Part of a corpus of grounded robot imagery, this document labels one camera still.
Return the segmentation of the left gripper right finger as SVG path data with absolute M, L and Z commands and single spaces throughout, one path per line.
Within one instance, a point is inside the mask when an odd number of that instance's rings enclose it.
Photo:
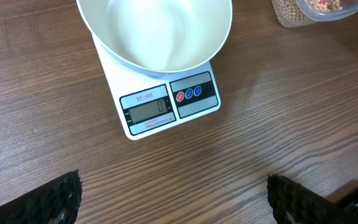
M 267 179 L 267 200 L 279 224 L 346 224 L 355 223 L 356 216 L 325 198 L 283 176 L 273 174 Z

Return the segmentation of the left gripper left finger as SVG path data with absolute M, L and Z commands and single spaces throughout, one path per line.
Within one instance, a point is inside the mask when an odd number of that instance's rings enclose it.
M 74 223 L 82 200 L 78 170 L 56 179 L 0 206 L 0 224 Z

